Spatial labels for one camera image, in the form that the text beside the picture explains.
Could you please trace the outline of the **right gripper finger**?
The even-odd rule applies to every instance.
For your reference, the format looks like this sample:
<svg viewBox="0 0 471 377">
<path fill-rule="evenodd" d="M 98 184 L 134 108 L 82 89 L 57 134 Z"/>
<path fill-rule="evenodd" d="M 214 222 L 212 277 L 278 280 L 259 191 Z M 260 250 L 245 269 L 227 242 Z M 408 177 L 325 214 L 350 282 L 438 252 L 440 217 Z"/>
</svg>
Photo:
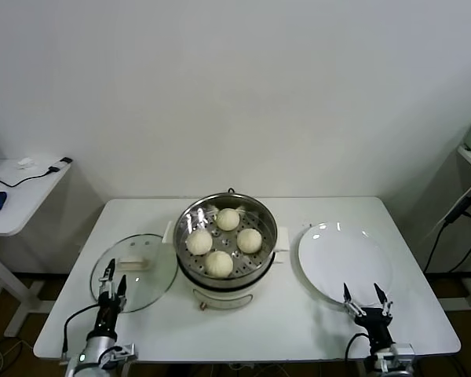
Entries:
<svg viewBox="0 0 471 377">
<path fill-rule="evenodd" d="M 379 287 L 377 283 L 374 283 L 374 289 L 376 291 L 376 295 L 380 304 L 382 305 L 382 316 L 383 317 L 391 317 L 391 307 L 393 305 L 392 301 L 389 301 L 388 297 L 386 296 L 385 292 Z"/>
<path fill-rule="evenodd" d="M 353 317 L 365 317 L 367 313 L 364 309 L 358 306 L 353 300 L 350 294 L 350 291 L 346 285 L 343 283 L 343 298 L 344 298 L 344 307 L 346 308 L 348 314 Z"/>
</svg>

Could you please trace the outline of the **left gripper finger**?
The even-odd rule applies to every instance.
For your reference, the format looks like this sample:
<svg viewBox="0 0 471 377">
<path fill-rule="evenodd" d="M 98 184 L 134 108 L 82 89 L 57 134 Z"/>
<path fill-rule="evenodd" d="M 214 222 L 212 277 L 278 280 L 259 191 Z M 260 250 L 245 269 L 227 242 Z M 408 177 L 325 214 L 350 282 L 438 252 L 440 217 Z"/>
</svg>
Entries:
<svg viewBox="0 0 471 377">
<path fill-rule="evenodd" d="M 117 296 L 119 299 L 119 312 L 120 313 L 124 311 L 124 308 L 126 305 L 126 289 L 127 289 L 126 274 L 124 274 L 117 288 Z"/>
<path fill-rule="evenodd" d="M 103 305 L 107 301 L 112 301 L 115 296 L 115 285 L 113 276 L 115 274 L 115 259 L 112 258 L 104 270 L 103 276 L 98 280 L 100 282 L 99 295 L 97 303 Z"/>
</svg>

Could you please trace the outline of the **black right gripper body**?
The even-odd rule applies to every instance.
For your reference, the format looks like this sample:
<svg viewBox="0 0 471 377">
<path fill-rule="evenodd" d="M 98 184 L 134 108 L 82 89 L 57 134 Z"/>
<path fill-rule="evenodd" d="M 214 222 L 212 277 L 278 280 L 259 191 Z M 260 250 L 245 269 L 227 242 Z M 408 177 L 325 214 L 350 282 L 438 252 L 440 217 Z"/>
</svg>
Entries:
<svg viewBox="0 0 471 377">
<path fill-rule="evenodd" d="M 382 309 L 364 309 L 364 314 L 355 316 L 355 323 L 367 330 L 370 346 L 391 346 L 393 339 L 389 333 L 392 317 Z"/>
</svg>

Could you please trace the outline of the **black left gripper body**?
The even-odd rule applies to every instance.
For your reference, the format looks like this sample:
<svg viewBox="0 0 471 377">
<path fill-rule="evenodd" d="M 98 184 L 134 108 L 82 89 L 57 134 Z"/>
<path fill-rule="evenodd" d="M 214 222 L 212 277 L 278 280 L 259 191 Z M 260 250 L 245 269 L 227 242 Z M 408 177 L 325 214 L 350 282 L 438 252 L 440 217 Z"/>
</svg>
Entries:
<svg viewBox="0 0 471 377">
<path fill-rule="evenodd" d="M 93 326 L 92 334 L 115 335 L 115 327 L 120 313 L 120 301 L 99 303 L 97 318 Z"/>
</svg>

